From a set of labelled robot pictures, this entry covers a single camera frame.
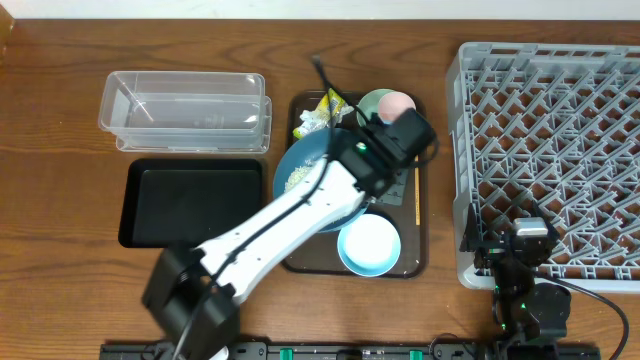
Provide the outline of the dark blue plate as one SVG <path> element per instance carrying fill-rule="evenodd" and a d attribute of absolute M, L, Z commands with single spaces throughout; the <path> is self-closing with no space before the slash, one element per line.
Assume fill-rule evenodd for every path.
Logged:
<path fill-rule="evenodd" d="M 287 190 L 289 178 L 302 167 L 313 167 L 315 162 L 324 156 L 327 150 L 329 140 L 329 129 L 311 133 L 301 139 L 298 139 L 281 158 L 274 175 L 273 196 L 275 198 L 283 195 Z M 339 231 L 342 228 L 353 223 L 359 216 L 363 215 L 368 205 L 363 204 L 350 215 L 345 216 L 337 221 L 325 226 L 320 233 L 328 233 Z"/>

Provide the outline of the pile of rice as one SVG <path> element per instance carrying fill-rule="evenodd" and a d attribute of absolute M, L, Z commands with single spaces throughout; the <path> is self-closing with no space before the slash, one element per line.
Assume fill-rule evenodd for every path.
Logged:
<path fill-rule="evenodd" d="M 304 165 L 296 167 L 288 176 L 285 185 L 284 192 L 290 191 L 294 188 L 298 183 L 300 183 L 307 174 L 313 169 L 312 165 Z"/>

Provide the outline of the light blue bowl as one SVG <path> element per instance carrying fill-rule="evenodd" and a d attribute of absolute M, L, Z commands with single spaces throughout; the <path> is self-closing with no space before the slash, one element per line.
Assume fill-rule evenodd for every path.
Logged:
<path fill-rule="evenodd" d="M 386 218 L 363 214 L 339 232 L 337 251 L 352 273 L 378 277 L 397 263 L 401 252 L 400 234 Z"/>

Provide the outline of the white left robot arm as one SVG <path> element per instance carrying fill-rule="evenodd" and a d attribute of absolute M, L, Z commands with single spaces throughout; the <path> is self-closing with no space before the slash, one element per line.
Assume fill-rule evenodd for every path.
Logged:
<path fill-rule="evenodd" d="M 239 334 L 241 304 L 285 257 L 325 226 L 383 195 L 437 136 L 416 110 L 392 124 L 328 130 L 325 154 L 291 190 L 195 248 L 164 249 L 142 296 L 175 359 L 210 359 Z"/>

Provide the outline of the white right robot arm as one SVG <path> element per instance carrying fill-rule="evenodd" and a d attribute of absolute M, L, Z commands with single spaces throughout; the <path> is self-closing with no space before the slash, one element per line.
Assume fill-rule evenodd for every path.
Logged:
<path fill-rule="evenodd" d="M 475 210 L 468 208 L 460 250 L 474 254 L 477 268 L 494 277 L 492 311 L 500 335 L 486 356 L 492 359 L 559 359 L 557 340 L 567 335 L 571 294 L 560 285 L 537 283 L 534 269 L 545 262 L 559 233 L 537 205 L 517 218 L 497 240 L 485 240 Z"/>

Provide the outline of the pink cup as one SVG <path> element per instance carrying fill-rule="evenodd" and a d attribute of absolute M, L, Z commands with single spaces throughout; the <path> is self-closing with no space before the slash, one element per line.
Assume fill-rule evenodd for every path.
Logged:
<path fill-rule="evenodd" d="M 408 109 L 416 109 L 414 100 L 398 91 L 385 94 L 378 102 L 378 115 L 385 124 L 393 123 Z"/>

